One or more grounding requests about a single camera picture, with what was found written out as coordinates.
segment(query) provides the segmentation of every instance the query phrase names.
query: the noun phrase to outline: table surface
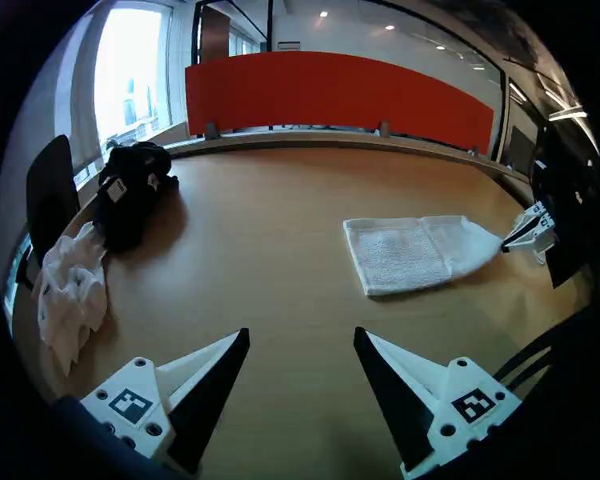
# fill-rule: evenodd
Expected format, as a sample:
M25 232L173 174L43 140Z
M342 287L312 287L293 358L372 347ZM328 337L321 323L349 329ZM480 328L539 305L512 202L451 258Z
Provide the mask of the table surface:
M160 365L249 327L204 478L400 478L356 326L493 373L587 302L579 276L553 290L546 268L517 253L446 286L365 297L343 220L462 214L508 233L522 208L470 166L284 149L177 160L172 174L179 191L161 201L143 244L107 260L109 312L68 380L81 397L132 357Z

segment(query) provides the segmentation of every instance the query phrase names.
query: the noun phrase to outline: red panel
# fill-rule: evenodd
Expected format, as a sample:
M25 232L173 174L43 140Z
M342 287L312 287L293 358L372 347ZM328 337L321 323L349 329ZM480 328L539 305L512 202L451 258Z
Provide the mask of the red panel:
M271 52L186 69L189 131L264 125L377 128L486 154L494 112L435 78L368 58Z

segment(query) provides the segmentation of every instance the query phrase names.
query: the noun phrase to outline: crumpled white cloth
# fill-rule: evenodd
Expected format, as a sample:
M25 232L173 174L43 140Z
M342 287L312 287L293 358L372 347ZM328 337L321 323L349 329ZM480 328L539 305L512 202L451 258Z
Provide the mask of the crumpled white cloth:
M460 215L356 218L343 226L368 296L420 290L463 277L491 260L502 244Z
M92 222L76 238L61 236L42 260L42 282L38 295L40 336L56 354L62 371L69 374L71 362L96 331L106 313L105 274L102 246Z

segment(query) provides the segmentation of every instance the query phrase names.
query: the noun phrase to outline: glass wall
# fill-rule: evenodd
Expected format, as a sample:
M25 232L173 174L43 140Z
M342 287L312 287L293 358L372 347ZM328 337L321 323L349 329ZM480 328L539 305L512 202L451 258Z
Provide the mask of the glass wall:
M273 50L357 55L393 63L452 85L494 112L488 156L502 122L501 71L444 30L365 0L288 0L276 4Z

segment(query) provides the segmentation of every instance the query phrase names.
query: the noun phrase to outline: black chair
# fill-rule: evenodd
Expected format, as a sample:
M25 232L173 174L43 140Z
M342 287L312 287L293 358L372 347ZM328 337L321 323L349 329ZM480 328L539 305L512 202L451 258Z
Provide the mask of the black chair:
M26 222L40 267L79 210L69 139L60 135L38 154L26 175ZM30 252L27 249L20 259L16 282L32 290L33 283L26 276Z

